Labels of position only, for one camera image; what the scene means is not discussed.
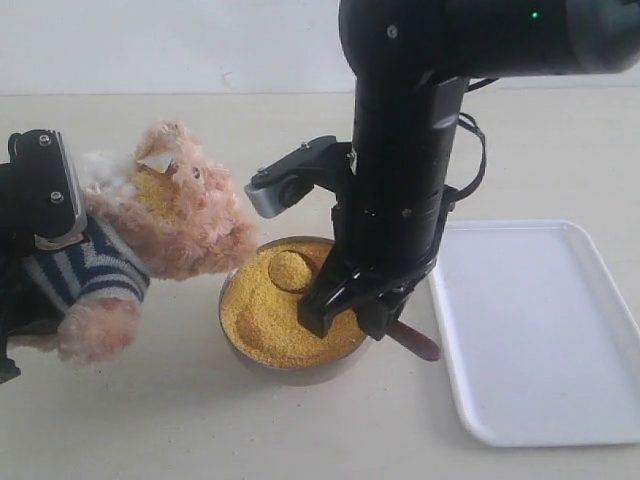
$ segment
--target table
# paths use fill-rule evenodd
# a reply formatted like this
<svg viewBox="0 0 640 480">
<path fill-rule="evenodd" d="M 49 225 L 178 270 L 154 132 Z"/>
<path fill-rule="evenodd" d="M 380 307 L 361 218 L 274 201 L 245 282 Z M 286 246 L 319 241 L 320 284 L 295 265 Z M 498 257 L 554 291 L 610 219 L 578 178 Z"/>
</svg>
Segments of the table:
<svg viewBox="0 0 640 480">
<path fill-rule="evenodd" d="M 128 152 L 150 122 L 173 117 L 241 187 L 301 141 L 348 139 L 352 104 L 350 95 L 0 97 L 0 137 L 50 127 L 76 155 Z M 640 90 L 493 89 L 470 94 L 464 109 L 488 136 L 489 167 L 451 218 L 580 224 L 640 318 Z M 460 131 L 452 184 L 473 177 L 479 153 Z M 258 220 L 261 239 L 330 236 L 332 200 L 316 191 Z M 329 384 L 264 383 L 224 345 L 216 316 L 223 280 L 155 282 L 139 340 L 112 364 L 74 371 L 53 354 L 14 350 L 23 375 L 0 387 L 2 478 L 614 480 L 640 471 L 636 447 L 479 444 L 457 418 L 445 363 L 423 363 L 387 339 Z M 438 338 L 426 284 L 403 318 Z"/>
</svg>

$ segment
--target bowl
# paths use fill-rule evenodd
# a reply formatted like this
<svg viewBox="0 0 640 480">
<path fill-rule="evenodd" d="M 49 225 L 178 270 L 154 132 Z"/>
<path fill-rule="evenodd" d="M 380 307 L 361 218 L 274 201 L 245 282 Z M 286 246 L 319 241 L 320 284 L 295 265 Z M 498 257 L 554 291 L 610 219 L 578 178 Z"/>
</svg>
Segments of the bowl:
<svg viewBox="0 0 640 480">
<path fill-rule="evenodd" d="M 292 243 L 324 243 L 333 245 L 332 240 L 323 237 L 294 236 L 281 238 L 261 245 L 258 248 L 258 252 L 268 250 L 270 248 L 274 248 L 283 244 Z M 247 370 L 253 372 L 254 374 L 287 386 L 302 387 L 319 385 L 321 383 L 333 380 L 334 378 L 345 373 L 347 370 L 353 367 L 362 358 L 368 347 L 371 345 L 371 339 L 369 337 L 365 337 L 360 345 L 355 348 L 355 350 L 352 350 L 345 356 L 332 360 L 328 363 L 324 363 L 322 365 L 312 366 L 308 368 L 281 368 L 269 365 L 267 363 L 254 359 L 253 357 L 250 357 L 245 352 L 240 350 L 240 348 L 233 342 L 227 330 L 225 329 L 224 322 L 222 321 L 223 300 L 225 299 L 225 294 L 227 293 L 229 285 L 231 284 L 231 281 L 233 280 L 237 272 L 238 269 L 233 270 L 231 273 L 229 273 L 222 285 L 219 296 L 218 319 L 227 345 L 236 356 L 236 358 L 240 361 L 240 363 L 244 365 Z"/>
</svg>

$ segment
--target teddy bear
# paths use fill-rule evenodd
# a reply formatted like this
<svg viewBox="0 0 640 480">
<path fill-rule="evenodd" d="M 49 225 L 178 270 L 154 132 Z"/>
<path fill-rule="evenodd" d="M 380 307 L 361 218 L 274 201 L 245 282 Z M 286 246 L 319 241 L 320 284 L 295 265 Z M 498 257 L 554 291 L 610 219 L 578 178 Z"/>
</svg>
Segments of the teddy bear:
<svg viewBox="0 0 640 480">
<path fill-rule="evenodd" d="M 30 319 L 10 347 L 57 350 L 74 365 L 111 360 L 136 338 L 151 279 L 229 272 L 256 252 L 230 172 L 180 122 L 155 122 L 132 156 L 91 152 L 77 168 L 87 228 L 23 260 L 25 308 L 49 318 Z M 33 327 L 47 321 L 57 328 Z"/>
</svg>

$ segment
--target white tray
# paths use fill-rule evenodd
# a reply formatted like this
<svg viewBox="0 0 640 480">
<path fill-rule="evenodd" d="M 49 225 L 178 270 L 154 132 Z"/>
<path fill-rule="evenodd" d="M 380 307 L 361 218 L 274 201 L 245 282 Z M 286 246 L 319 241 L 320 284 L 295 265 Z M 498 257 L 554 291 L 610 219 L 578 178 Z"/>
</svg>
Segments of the white tray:
<svg viewBox="0 0 640 480">
<path fill-rule="evenodd" d="M 640 333 L 586 232 L 449 222 L 430 277 L 460 418 L 496 447 L 640 443 Z"/>
</svg>

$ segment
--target white wall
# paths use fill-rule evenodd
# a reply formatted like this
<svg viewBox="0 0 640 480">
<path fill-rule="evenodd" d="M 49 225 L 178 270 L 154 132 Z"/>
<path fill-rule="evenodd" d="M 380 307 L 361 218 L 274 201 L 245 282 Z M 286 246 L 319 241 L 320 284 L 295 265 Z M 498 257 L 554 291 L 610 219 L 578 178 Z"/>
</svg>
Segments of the white wall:
<svg viewBox="0 0 640 480">
<path fill-rule="evenodd" d="M 337 0 L 0 0 L 0 94 L 344 92 Z M 640 85 L 624 75 L 506 87 Z"/>
</svg>

